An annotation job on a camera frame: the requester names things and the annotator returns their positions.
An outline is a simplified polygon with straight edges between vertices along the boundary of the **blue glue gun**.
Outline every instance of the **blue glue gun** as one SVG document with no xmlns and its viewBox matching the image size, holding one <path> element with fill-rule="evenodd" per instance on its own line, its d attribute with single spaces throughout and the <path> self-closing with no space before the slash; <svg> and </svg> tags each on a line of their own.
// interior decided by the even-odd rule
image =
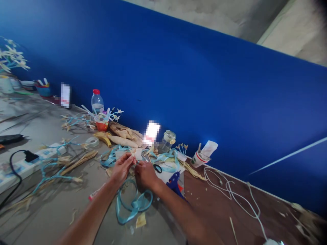
<svg viewBox="0 0 327 245">
<path fill-rule="evenodd" d="M 180 173 L 176 172 L 173 174 L 172 177 L 170 177 L 169 182 L 166 183 L 166 185 L 173 190 L 173 192 L 175 192 L 177 195 L 179 195 L 182 199 L 185 200 L 185 198 L 183 197 L 183 195 L 180 192 L 180 189 L 178 187 L 178 180 L 180 178 Z"/>
</svg>

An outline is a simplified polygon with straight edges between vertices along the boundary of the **hand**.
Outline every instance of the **hand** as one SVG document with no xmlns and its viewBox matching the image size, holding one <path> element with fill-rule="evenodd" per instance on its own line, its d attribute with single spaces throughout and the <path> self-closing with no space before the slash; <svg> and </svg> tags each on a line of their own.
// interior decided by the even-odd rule
<svg viewBox="0 0 327 245">
<path fill-rule="evenodd" d="M 143 188 L 149 189 L 152 192 L 156 192 L 159 188 L 161 179 L 159 179 L 154 171 L 154 167 L 151 163 L 146 161 L 140 161 L 135 167 L 135 178 L 137 184 L 140 184 Z"/>
<path fill-rule="evenodd" d="M 116 183 L 122 185 L 127 178 L 129 168 L 135 164 L 136 164 L 135 157 L 133 157 L 130 152 L 126 152 L 116 161 L 116 164 L 112 170 L 111 178 Z"/>
</svg>

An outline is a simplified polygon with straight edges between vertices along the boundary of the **plastic water bottle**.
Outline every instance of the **plastic water bottle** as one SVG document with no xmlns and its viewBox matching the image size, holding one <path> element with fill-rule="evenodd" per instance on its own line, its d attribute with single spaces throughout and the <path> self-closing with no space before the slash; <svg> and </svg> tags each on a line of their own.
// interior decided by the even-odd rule
<svg viewBox="0 0 327 245">
<path fill-rule="evenodd" d="M 98 89 L 93 90 L 91 105 L 92 105 L 92 111 L 96 115 L 104 110 L 104 104 L 103 104 L 103 99 L 100 95 L 100 90 Z"/>
</svg>

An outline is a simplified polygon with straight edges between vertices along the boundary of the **black cable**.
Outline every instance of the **black cable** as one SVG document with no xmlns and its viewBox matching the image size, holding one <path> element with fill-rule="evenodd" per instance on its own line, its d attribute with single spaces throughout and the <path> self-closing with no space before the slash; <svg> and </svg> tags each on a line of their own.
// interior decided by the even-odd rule
<svg viewBox="0 0 327 245">
<path fill-rule="evenodd" d="M 23 181 L 23 179 L 21 178 L 21 176 L 15 171 L 14 169 L 14 166 L 13 166 L 13 163 L 12 163 L 12 159 L 13 159 L 13 156 L 17 153 L 17 152 L 20 152 L 20 151 L 23 151 L 23 152 L 26 152 L 26 150 L 19 150 L 19 151 L 16 151 L 14 152 L 13 154 L 11 154 L 10 158 L 9 158 L 9 165 L 10 165 L 10 168 L 11 168 L 11 171 L 13 172 L 14 175 L 16 175 L 18 178 L 19 178 L 19 183 L 18 185 L 12 190 L 12 192 L 2 201 L 2 203 L 0 204 L 0 211 L 1 209 L 4 207 L 4 205 L 6 204 L 6 202 L 8 201 L 8 199 L 12 196 L 12 194 L 18 189 L 18 187 L 21 185 L 21 182 Z"/>
</svg>

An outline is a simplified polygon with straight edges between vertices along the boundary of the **blue wall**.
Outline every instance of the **blue wall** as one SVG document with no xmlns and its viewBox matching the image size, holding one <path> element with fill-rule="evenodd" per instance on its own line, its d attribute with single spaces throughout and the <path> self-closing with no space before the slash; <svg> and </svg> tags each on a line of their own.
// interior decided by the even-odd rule
<svg viewBox="0 0 327 245">
<path fill-rule="evenodd" d="M 11 0 L 0 20 L 21 78 L 69 83 L 88 107 L 98 88 L 121 123 L 157 120 L 190 156 L 216 141 L 212 166 L 325 214 L 327 143 L 246 176 L 327 136 L 326 68 L 118 0 Z"/>
</svg>

